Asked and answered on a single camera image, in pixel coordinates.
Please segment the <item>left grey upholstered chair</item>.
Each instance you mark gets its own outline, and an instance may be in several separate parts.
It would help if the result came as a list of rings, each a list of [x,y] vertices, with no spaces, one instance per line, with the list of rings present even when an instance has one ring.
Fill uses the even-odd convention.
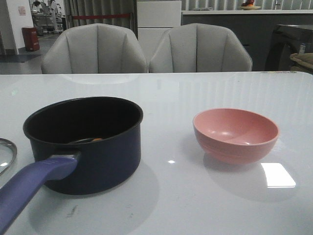
[[[65,30],[42,60],[43,74],[147,73],[132,30],[95,23]]]

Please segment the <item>red barrier belt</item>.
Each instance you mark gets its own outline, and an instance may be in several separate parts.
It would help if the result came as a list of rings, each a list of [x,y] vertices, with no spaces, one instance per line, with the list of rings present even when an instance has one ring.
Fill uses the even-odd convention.
[[[114,15],[90,15],[90,16],[71,16],[73,20],[97,20],[97,19],[120,19],[130,18],[131,13],[114,14]]]

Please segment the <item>glass pot lid blue knob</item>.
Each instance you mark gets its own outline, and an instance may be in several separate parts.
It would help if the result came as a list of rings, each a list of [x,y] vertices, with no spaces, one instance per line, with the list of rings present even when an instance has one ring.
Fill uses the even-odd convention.
[[[4,176],[11,171],[17,158],[16,145],[7,139],[0,139],[0,176]]]

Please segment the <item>grey counter white top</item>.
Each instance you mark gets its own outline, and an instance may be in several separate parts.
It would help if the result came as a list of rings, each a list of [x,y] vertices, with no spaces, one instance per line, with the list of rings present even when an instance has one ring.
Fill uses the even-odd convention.
[[[252,58],[253,71],[266,71],[272,32],[278,24],[313,25],[312,10],[183,11],[183,25],[202,23],[231,29]]]

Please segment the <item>grey upholstered chair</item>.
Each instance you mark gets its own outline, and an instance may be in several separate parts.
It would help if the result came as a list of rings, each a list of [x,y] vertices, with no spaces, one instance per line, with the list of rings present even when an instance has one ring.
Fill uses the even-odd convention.
[[[166,30],[149,62],[150,73],[251,71],[253,61],[235,33],[191,23]]]
[[[132,30],[95,23],[65,30],[42,60],[43,74],[147,73]]]

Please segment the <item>beige cushion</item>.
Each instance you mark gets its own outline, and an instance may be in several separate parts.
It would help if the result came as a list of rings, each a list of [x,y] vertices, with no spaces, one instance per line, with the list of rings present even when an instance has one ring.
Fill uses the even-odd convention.
[[[301,71],[309,74],[313,73],[313,53],[294,53],[290,55],[292,60],[291,71]]]

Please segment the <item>red bin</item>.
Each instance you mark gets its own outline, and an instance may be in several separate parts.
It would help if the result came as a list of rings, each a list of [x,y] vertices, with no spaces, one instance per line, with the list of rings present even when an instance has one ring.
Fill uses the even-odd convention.
[[[35,27],[23,27],[22,35],[26,51],[37,51],[40,49],[37,30]]]

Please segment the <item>white cabinet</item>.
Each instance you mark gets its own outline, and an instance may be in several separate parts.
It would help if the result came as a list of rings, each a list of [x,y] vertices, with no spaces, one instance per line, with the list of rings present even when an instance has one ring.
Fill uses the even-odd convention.
[[[147,61],[151,59],[164,31],[180,25],[180,0],[138,0],[138,41]]]

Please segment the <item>fruit plate on counter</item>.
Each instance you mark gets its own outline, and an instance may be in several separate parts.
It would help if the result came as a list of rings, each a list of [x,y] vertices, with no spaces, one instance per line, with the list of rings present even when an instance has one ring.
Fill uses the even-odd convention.
[[[255,0],[245,0],[240,6],[242,10],[258,10],[260,8],[260,6],[255,5]]]

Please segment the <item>right grey upholstered chair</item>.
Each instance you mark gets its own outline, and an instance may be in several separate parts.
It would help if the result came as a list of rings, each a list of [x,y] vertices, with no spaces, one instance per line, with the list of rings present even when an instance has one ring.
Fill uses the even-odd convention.
[[[253,61],[235,33],[191,23],[166,30],[149,62],[150,73],[251,71]]]

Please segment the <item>dark blue saucepan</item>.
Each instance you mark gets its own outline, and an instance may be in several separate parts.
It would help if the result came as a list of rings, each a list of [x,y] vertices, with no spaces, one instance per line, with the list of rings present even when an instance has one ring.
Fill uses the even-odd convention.
[[[65,100],[39,109],[23,124],[34,163],[0,190],[0,231],[5,233],[42,186],[87,195],[127,180],[141,159],[142,109],[118,97]]]

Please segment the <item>pink plastic bowl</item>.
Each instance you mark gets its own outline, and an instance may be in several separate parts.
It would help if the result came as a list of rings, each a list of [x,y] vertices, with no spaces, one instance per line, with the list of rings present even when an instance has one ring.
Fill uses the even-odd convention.
[[[205,110],[193,119],[196,140],[213,158],[242,165],[265,157],[278,140],[280,130],[269,118],[247,110]]]

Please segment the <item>dark appliance at right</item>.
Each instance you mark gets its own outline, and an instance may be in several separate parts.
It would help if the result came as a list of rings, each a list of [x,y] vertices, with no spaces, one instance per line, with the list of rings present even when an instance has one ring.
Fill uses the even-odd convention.
[[[266,71],[289,71],[293,65],[290,55],[313,51],[313,26],[278,24],[272,32]]]

